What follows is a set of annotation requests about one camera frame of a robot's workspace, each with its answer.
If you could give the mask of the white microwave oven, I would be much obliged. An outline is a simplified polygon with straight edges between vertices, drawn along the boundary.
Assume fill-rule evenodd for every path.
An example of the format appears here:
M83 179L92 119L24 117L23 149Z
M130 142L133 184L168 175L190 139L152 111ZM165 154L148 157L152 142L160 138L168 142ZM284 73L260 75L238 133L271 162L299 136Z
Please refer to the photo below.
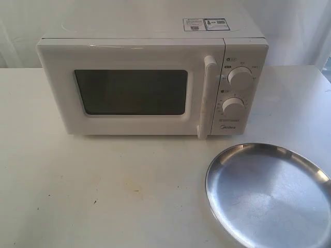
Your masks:
M230 31L187 32L183 19L225 18ZM237 1L75 1L42 39L223 39L225 52L209 136L244 132L268 51L266 38ZM253 84L233 89L228 74L248 68ZM227 117L222 104L239 98L245 113Z

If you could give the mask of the lower white control knob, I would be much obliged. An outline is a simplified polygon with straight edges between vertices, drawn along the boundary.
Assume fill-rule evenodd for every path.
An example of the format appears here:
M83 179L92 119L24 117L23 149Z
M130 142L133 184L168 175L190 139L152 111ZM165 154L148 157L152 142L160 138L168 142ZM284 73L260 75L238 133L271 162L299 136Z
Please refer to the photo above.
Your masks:
M239 118L245 113L245 106L239 98L229 98L222 104L223 113L227 117Z

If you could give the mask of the white control knob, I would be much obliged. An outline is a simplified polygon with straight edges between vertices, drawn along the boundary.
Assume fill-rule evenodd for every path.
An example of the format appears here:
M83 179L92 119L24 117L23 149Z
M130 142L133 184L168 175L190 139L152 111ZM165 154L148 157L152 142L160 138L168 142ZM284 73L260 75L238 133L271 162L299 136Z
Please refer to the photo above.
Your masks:
M236 90L244 90L253 84L251 71L246 67L236 67L228 74L230 86Z
M245 113L245 106L239 98L229 98L222 104L223 113L227 117L239 118Z

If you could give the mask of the white and blue warning sticker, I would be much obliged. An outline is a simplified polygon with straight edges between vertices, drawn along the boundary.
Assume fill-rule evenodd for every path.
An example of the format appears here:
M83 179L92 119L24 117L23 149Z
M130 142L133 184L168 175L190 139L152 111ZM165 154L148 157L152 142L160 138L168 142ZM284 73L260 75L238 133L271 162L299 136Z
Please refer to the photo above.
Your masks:
M225 18L193 18L183 19L183 28L187 32L230 31Z

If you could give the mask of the round stainless steel tray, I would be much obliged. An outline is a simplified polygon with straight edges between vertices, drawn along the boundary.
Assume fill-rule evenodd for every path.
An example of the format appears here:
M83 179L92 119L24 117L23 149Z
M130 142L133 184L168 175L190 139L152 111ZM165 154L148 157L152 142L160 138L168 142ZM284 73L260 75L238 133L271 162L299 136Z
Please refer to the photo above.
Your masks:
M330 247L330 177L291 150L229 147L211 161L205 192L216 221L242 247Z

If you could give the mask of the upper white control knob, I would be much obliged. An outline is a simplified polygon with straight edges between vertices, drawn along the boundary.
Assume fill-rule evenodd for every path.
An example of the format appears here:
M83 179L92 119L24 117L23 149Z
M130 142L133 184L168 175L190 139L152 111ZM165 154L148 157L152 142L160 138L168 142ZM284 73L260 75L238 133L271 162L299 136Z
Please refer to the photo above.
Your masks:
M236 90L244 90L253 84L251 71L246 67L236 67L228 74L230 86Z

